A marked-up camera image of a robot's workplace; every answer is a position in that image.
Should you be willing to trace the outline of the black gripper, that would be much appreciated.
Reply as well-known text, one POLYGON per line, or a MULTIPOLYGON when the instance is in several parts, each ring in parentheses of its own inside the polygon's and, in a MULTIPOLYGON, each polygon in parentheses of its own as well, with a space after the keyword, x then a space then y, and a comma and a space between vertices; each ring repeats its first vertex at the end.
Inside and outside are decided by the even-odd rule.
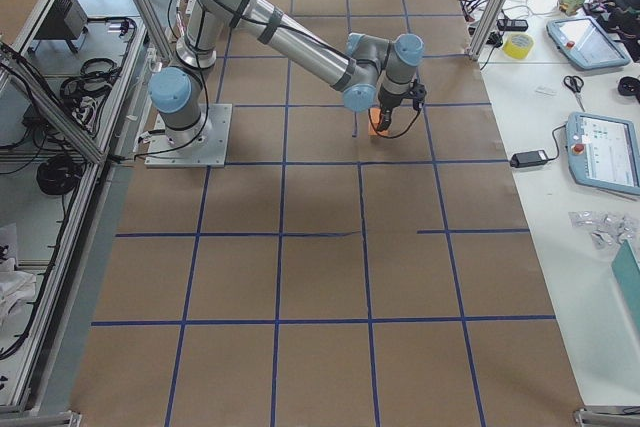
POLYGON ((424 102, 427 95, 426 87, 417 79, 400 85, 384 80, 378 91, 378 103, 380 107, 378 119, 378 131, 386 132, 392 123, 392 112, 404 100, 416 101, 418 104, 424 102))

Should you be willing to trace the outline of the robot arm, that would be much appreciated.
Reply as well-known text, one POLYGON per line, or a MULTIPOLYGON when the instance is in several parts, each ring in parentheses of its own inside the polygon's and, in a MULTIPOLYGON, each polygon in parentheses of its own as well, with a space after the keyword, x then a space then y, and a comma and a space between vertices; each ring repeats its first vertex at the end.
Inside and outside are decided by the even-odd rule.
POLYGON ((362 112, 377 106, 380 113, 369 122, 379 136, 404 101, 411 101, 415 111, 424 103, 426 88, 416 78, 424 42, 415 34, 388 40, 350 33, 346 50, 340 52, 268 0, 195 0, 173 62, 154 74, 148 87, 171 150, 187 150, 206 137, 210 116, 199 100, 223 28, 248 32, 323 80, 341 94, 347 109, 362 112))

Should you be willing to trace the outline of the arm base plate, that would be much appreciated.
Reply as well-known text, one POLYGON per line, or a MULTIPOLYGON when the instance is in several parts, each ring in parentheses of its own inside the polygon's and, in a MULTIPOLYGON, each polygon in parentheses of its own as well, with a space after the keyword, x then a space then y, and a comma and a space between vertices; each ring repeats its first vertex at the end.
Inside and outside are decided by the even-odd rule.
POLYGON ((201 119, 193 127, 176 131, 156 115, 145 165, 149 168, 223 168, 226 164, 233 106, 227 103, 199 104, 201 119))

